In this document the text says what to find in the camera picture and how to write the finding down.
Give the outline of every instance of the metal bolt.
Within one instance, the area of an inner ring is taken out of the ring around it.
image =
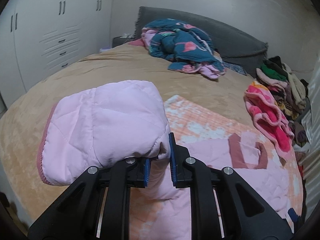
[[[94,167],[94,166],[88,169],[88,173],[90,174],[95,174],[97,171],[98,171],[97,167]]]
[[[195,158],[192,158],[192,157],[186,158],[186,163],[194,164],[195,162],[196,162]]]
[[[128,163],[128,164],[132,164],[136,161],[136,159],[134,157],[130,157],[130,158],[126,158],[125,159],[125,162]]]
[[[225,167],[225,168],[223,169],[223,172],[224,172],[225,174],[230,175],[230,174],[233,173],[233,169],[230,168],[230,167]]]

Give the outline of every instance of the beige bedspread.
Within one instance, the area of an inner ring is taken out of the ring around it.
[[[39,215],[65,187],[44,184],[36,154],[51,107],[65,96],[105,83],[148,80],[163,101],[180,95],[229,119],[252,126],[243,94],[251,77],[231,70],[219,81],[167,70],[169,62],[148,55],[143,47],[124,44],[91,55],[36,84],[0,120],[0,158],[9,182],[31,219]]]

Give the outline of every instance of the wardrobe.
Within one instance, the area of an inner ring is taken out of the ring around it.
[[[111,6],[112,0],[9,0],[0,15],[0,93],[6,106],[109,46]]]

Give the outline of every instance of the gray headboard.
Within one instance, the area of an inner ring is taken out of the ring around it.
[[[185,21],[204,30],[212,38],[214,47],[224,61],[242,66],[253,77],[256,76],[255,69],[267,57],[267,43],[223,22],[171,9],[140,7],[135,38],[141,37],[141,30],[147,23],[166,18]]]

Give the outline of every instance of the green garment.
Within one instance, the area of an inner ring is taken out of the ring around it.
[[[277,71],[268,68],[264,64],[262,64],[260,68],[261,68],[262,72],[265,73],[269,78],[276,79],[276,80],[281,80],[281,81],[287,81],[285,76],[280,75]]]

